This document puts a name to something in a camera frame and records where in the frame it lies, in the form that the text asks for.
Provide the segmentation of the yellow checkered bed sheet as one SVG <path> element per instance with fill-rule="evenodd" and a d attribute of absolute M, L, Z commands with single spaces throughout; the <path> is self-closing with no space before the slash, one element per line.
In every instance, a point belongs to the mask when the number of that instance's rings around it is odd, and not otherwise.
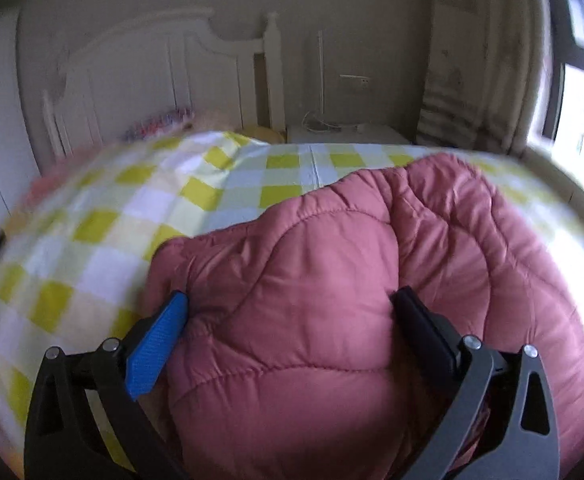
<path fill-rule="evenodd" d="M 87 351 L 126 333 L 164 240 L 249 221 L 350 172 L 426 154 L 414 145 L 268 145 L 229 132 L 101 151 L 16 217 L 0 251 L 0 457 L 22 472 L 42 353 L 53 344 Z"/>

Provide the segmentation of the patterned decorative pillow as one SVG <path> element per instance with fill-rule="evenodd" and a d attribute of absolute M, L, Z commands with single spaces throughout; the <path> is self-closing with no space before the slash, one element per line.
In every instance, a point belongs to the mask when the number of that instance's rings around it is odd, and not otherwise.
<path fill-rule="evenodd" d="M 175 108 L 136 122 L 122 135 L 125 142 L 149 140 L 155 136 L 169 136 L 192 127 L 194 114 L 188 108 Z"/>

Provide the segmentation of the pink quilted jacket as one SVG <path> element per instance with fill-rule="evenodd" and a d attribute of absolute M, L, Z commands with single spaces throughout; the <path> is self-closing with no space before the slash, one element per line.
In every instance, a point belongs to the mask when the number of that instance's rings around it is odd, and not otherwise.
<path fill-rule="evenodd" d="M 172 292 L 190 316 L 168 406 L 196 479 L 383 479 L 444 404 L 399 341 L 409 286 L 461 334 L 538 348 L 560 460 L 584 455 L 584 326 L 540 238 L 449 154 L 360 170 L 258 219 L 166 240 L 142 312 Z"/>

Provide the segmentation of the yellow pillow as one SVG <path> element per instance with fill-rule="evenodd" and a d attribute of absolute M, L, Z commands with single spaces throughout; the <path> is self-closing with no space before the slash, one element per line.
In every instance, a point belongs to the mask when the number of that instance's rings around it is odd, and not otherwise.
<path fill-rule="evenodd" d="M 268 144 L 286 144 L 283 133 L 263 126 L 249 126 L 241 130 L 243 136 Z"/>

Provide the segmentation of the beige printed curtain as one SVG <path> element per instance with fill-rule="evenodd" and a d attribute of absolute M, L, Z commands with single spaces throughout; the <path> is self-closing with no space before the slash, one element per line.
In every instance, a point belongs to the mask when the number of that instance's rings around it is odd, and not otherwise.
<path fill-rule="evenodd" d="M 549 0 L 432 0 L 418 144 L 523 153 L 549 106 Z"/>

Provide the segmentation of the slim white desk lamp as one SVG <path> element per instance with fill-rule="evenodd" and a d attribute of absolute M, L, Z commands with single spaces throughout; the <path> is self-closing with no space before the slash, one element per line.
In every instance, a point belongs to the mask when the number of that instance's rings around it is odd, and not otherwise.
<path fill-rule="evenodd" d="M 309 110 L 301 124 L 310 133 L 324 134 L 335 133 L 342 130 L 336 122 L 325 119 L 325 52 L 324 31 L 317 31 L 317 62 L 318 62 L 318 105 L 314 110 Z"/>

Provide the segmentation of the white nightstand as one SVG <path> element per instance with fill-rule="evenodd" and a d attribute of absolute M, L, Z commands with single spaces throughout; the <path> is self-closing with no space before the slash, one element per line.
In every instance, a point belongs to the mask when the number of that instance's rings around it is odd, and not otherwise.
<path fill-rule="evenodd" d="M 304 126 L 290 126 L 287 142 L 292 144 L 394 144 L 410 145 L 411 141 L 395 129 L 385 125 L 360 124 L 346 126 L 339 131 L 310 131 Z"/>

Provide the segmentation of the white wooden headboard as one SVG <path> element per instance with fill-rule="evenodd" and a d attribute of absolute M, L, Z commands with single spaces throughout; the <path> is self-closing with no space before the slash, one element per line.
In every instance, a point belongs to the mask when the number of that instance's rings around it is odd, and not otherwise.
<path fill-rule="evenodd" d="M 71 156 L 118 138 L 166 110 L 222 112 L 239 129 L 286 126 L 278 14 L 263 34 L 226 40 L 211 28 L 214 12 L 182 8 L 115 25 L 58 68 L 64 88 L 42 96 L 53 153 Z"/>

